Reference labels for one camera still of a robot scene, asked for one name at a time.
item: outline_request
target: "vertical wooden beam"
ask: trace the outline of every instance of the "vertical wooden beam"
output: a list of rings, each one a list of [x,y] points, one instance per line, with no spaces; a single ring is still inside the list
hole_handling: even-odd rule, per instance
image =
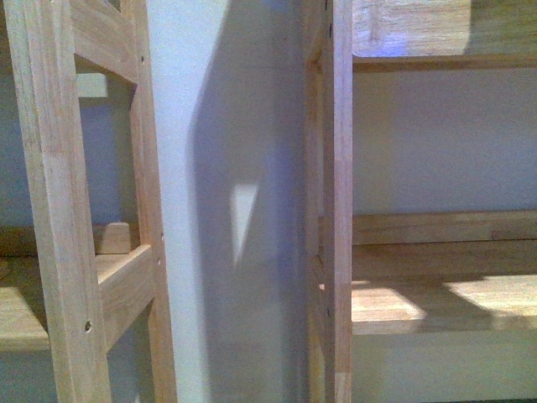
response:
[[[69,2],[4,6],[58,399],[110,402]]]
[[[140,237],[141,242],[150,244],[154,251],[155,297],[149,308],[149,341],[155,399],[159,403],[173,403],[177,401],[177,389],[160,206],[147,9],[144,0],[122,0],[121,9],[123,15],[133,21],[137,41],[138,87],[130,117]]]
[[[325,371],[319,330],[315,325],[314,306],[308,302],[308,381],[310,403],[325,402]]]
[[[351,402],[352,2],[326,0],[322,48],[327,403]]]
[[[318,96],[320,88],[317,80],[317,65],[315,62],[305,63],[305,256],[306,256],[306,282],[308,305],[308,359],[309,359],[309,388],[310,402],[324,401],[324,387],[320,377],[324,376],[321,360],[321,343],[324,342],[324,314],[325,306],[318,306],[319,283],[324,282],[323,270],[318,270],[319,254],[319,208],[317,205],[319,194],[319,111]]]

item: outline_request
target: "wooden block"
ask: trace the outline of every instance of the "wooden block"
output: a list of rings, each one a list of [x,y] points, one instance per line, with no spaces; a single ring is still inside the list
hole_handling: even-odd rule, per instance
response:
[[[154,298],[153,253],[143,245],[122,257],[98,256],[97,264],[110,349]]]

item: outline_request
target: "wooden shelving unit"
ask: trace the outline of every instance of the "wooden shelving unit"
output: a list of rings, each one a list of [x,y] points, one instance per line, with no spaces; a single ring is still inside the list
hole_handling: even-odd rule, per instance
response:
[[[536,67],[537,5],[303,4],[310,401],[349,403],[352,335],[537,328],[537,212],[352,216],[353,72]]]
[[[112,3],[0,1],[34,219],[0,228],[0,352],[50,350],[59,402],[111,402],[107,352],[147,312],[155,399],[176,402],[145,1]],[[132,89],[135,225],[91,224],[76,67]]]

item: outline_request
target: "light wood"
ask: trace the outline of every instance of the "light wood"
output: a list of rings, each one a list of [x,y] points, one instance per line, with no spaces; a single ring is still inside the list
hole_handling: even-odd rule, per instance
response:
[[[310,403],[325,401],[325,362],[322,356],[320,329],[315,327],[315,315],[311,310],[313,303],[308,303],[308,374],[310,385]]]
[[[356,73],[390,71],[485,70],[537,67],[537,55],[458,55],[416,57],[356,57]]]
[[[305,244],[310,381],[314,382],[310,384],[310,399],[321,400],[320,385],[315,382],[319,372],[315,344],[320,343],[325,355],[326,401],[350,402],[352,333],[537,327],[537,298],[533,296],[537,294],[537,247],[536,241],[528,240],[537,238],[536,212],[352,218],[350,70],[371,73],[537,67],[537,3],[304,2]],[[315,73],[323,76],[321,222],[311,217],[316,199],[315,172],[311,172],[315,169],[311,161],[316,157],[312,145],[315,138],[311,137],[315,131]],[[351,253],[353,242],[360,246]],[[319,244],[321,248],[314,252]],[[312,254],[319,254],[324,264],[314,264]],[[323,320],[320,316],[325,306],[330,316]],[[315,329],[319,324],[322,330]],[[321,335],[320,341],[315,340],[317,334]]]
[[[164,230],[159,197],[159,164],[147,10],[144,0],[122,0],[121,8],[125,17],[133,22],[136,37],[135,50],[139,81],[134,93],[130,118],[140,237],[142,243],[151,245],[154,256],[152,275],[155,297],[149,308],[149,339],[155,399],[158,403],[172,403],[177,401],[177,390],[164,255]]]
[[[93,225],[95,254],[128,254],[140,245],[138,225]],[[37,256],[34,227],[0,227],[0,256]]]
[[[353,334],[537,328],[537,241],[355,246]]]
[[[355,246],[352,278],[532,274],[536,249],[535,240]]]
[[[96,257],[99,289],[107,319],[107,349],[151,300],[151,248]],[[0,258],[0,351],[50,349],[43,291],[36,258]]]
[[[70,0],[76,54],[97,68],[138,82],[133,25],[103,0]]]
[[[536,239],[537,211],[373,214],[352,219],[352,244]]]
[[[323,75],[326,403],[351,402],[352,4],[326,4]]]
[[[537,4],[527,0],[353,0],[361,57],[537,55]]]
[[[154,298],[153,252],[143,245],[124,257],[99,256],[99,288],[108,349]]]
[[[61,402],[110,402],[68,2],[5,0]]]

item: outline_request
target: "shelf board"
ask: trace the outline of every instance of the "shelf board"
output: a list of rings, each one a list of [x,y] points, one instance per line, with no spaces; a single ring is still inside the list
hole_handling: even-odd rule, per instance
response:
[[[96,257],[109,348],[153,297],[151,261],[147,245]],[[0,351],[49,348],[38,259],[0,258]]]
[[[514,67],[530,62],[523,55],[537,55],[535,2],[353,0],[352,6],[352,53],[364,58],[364,68]]]
[[[537,328],[537,241],[354,246],[352,333]]]
[[[411,57],[353,56],[357,73],[392,71],[486,70],[537,67],[532,55],[436,55]]]

